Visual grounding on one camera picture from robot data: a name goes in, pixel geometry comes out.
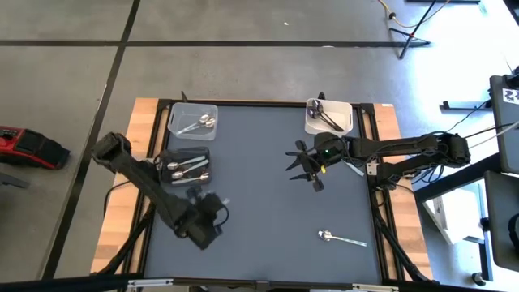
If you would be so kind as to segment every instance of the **black-and-white sticker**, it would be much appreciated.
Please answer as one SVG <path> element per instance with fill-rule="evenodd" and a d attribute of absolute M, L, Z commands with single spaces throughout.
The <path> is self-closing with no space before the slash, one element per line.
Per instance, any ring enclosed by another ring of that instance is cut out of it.
<path fill-rule="evenodd" d="M 503 101 L 519 105 L 519 90 L 503 88 Z"/>

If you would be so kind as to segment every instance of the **white plastic bin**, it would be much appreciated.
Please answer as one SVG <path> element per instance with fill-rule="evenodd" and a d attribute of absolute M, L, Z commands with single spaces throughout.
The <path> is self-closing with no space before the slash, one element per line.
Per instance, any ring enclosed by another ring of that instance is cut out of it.
<path fill-rule="evenodd" d="M 307 101 L 307 108 L 314 99 L 311 98 Z M 305 112 L 305 131 L 308 134 L 315 135 L 322 132 L 330 132 L 337 136 L 343 136 L 353 130 L 353 107 L 350 103 L 344 101 L 319 101 L 323 105 L 324 112 L 344 131 L 335 131 L 323 120 L 312 118 Z"/>
<path fill-rule="evenodd" d="M 193 131 L 178 134 L 183 128 L 196 124 L 204 114 L 208 114 L 210 118 L 216 119 L 214 127 L 199 127 Z M 217 136 L 217 125 L 218 108 L 215 105 L 177 102 L 171 110 L 168 129 L 179 139 L 214 140 Z"/>

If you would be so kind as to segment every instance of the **wooden board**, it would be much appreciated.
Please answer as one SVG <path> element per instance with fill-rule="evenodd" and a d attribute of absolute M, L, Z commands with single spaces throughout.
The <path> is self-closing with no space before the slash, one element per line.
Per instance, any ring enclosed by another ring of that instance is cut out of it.
<path fill-rule="evenodd" d="M 150 144 L 153 122 L 157 112 L 158 99 L 137 98 L 128 124 L 125 136 L 131 142 L 131 154 L 135 159 L 142 160 L 147 157 Z M 162 114 L 159 124 L 159 133 L 164 133 L 167 123 L 167 111 Z M 160 152 L 163 135 L 157 135 L 156 147 L 152 157 Z M 114 185 L 125 182 L 127 179 L 117 174 Z M 104 268 L 117 251 L 121 248 L 130 234 L 131 222 L 137 203 L 138 190 L 131 183 L 112 191 L 105 219 L 101 227 L 96 253 L 92 262 L 91 272 L 97 272 Z M 131 262 L 131 271 L 137 270 L 139 249 L 142 246 L 142 236 L 135 244 L 134 256 Z"/>
<path fill-rule="evenodd" d="M 399 139 L 400 129 L 398 127 L 397 114 L 392 105 L 375 104 L 376 126 L 379 130 L 380 140 Z M 385 162 L 397 163 L 405 160 L 404 156 L 385 157 Z M 412 189 L 410 180 L 401 179 L 398 183 L 402 186 Z M 414 200 L 414 194 L 403 187 L 397 187 L 396 190 L 389 192 L 391 196 L 392 211 L 395 218 L 395 226 L 397 228 L 398 242 L 407 253 L 411 261 L 416 264 L 423 275 L 432 279 L 432 270 L 427 255 L 427 247 L 425 238 L 423 237 L 422 225 Z M 385 219 L 385 212 L 380 208 Z M 394 268 L 391 247 L 384 240 L 384 248 L 388 259 L 388 270 L 391 278 L 396 278 L 396 270 Z M 406 280 L 410 281 L 410 276 L 405 274 Z"/>
<path fill-rule="evenodd" d="M 152 125 L 157 111 L 157 99 L 137 98 L 126 136 L 132 143 L 135 158 L 146 157 L 148 144 L 152 133 Z M 397 139 L 400 137 L 397 116 L 392 105 L 375 105 L 375 116 L 379 137 L 381 140 Z M 364 120 L 369 128 L 369 119 Z M 167 113 L 164 111 L 161 116 L 159 134 L 157 135 L 156 149 L 154 155 L 158 154 L 161 146 L 162 134 L 167 123 Z M 399 162 L 404 157 L 390 157 L 384 159 L 388 162 Z M 114 184 L 124 181 L 125 178 L 117 175 Z M 401 181 L 401 185 L 411 188 L 410 182 Z M 418 266 L 420 271 L 432 279 L 431 266 L 427 256 L 427 248 L 418 217 L 418 210 L 414 201 L 414 195 L 404 188 L 397 188 L 391 191 L 391 201 L 395 224 L 397 227 L 398 240 L 411 260 Z M 126 240 L 131 226 L 131 220 L 135 210 L 137 190 L 131 185 L 127 185 L 115 190 L 108 204 L 108 210 L 101 228 L 101 235 L 97 245 L 97 251 L 92 263 L 92 271 L 98 271 L 108 264 L 121 245 Z M 142 241 L 139 240 L 134 250 L 131 263 L 131 271 L 136 271 L 136 263 L 139 260 L 139 251 Z M 392 260 L 391 247 L 385 243 L 386 257 L 388 259 L 388 271 L 391 278 L 396 279 L 396 269 Z"/>

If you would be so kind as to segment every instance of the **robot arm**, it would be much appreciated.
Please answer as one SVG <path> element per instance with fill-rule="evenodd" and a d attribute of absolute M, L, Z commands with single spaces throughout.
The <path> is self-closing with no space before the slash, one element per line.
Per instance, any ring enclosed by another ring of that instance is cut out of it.
<path fill-rule="evenodd" d="M 162 221 L 179 238 L 188 237 L 200 249 L 205 249 L 220 235 L 221 227 L 214 225 L 214 220 L 224 205 L 218 196 L 207 194 L 192 204 L 166 193 L 158 182 L 156 166 L 133 158 L 130 141 L 123 135 L 107 134 L 94 145 L 92 158 L 111 172 L 126 176 L 155 204 Z"/>
<path fill-rule="evenodd" d="M 366 165 L 368 175 L 375 177 L 375 185 L 390 190 L 395 188 L 398 180 L 404 175 L 416 174 L 437 165 L 462 167 L 470 162 L 466 139 L 446 132 L 385 141 L 348 136 L 337 137 L 331 133 L 319 133 L 314 138 L 313 148 L 307 149 L 302 141 L 297 141 L 296 146 L 301 152 L 286 153 L 289 156 L 296 156 L 295 162 L 286 170 L 301 165 L 304 174 L 291 179 L 312 181 L 316 191 L 324 189 L 317 174 L 323 168 L 340 161 L 346 161 L 356 166 Z M 398 155 L 416 156 L 396 164 L 370 163 L 378 157 Z"/>

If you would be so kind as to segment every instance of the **gray floor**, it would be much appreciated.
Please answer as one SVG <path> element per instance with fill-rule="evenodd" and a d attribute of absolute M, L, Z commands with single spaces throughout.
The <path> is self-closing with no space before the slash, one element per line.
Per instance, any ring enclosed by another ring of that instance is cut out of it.
<path fill-rule="evenodd" d="M 408 24 L 427 9 L 387 3 Z M 403 135 L 448 128 L 466 113 L 442 113 L 441 101 L 484 100 L 490 75 L 519 65 L 510 53 L 519 47 L 495 33 L 517 26 L 493 21 L 506 9 L 502 3 L 485 4 L 447 6 L 419 32 L 434 45 L 412 49 L 402 61 L 395 49 L 129 48 L 100 135 L 126 130 L 136 97 L 175 98 L 181 90 L 192 98 L 300 101 L 325 91 L 338 101 L 393 103 Z M 130 7 L 131 0 L 3 0 L 0 40 L 118 40 Z M 142 1 L 131 39 L 401 41 L 387 27 L 377 1 L 152 0 Z M 0 47 L 1 124 L 42 131 L 72 151 L 58 172 L 0 167 L 32 183 L 26 191 L 0 188 L 0 281 L 39 277 L 114 54 L 115 48 Z M 490 115 L 477 113 L 460 131 L 491 124 Z M 112 180 L 90 165 L 57 276 L 88 274 Z M 448 247 L 427 218 L 423 225 L 435 278 L 471 286 L 465 279 L 478 270 L 477 247 Z M 487 287 L 507 290 L 516 276 L 498 272 Z"/>

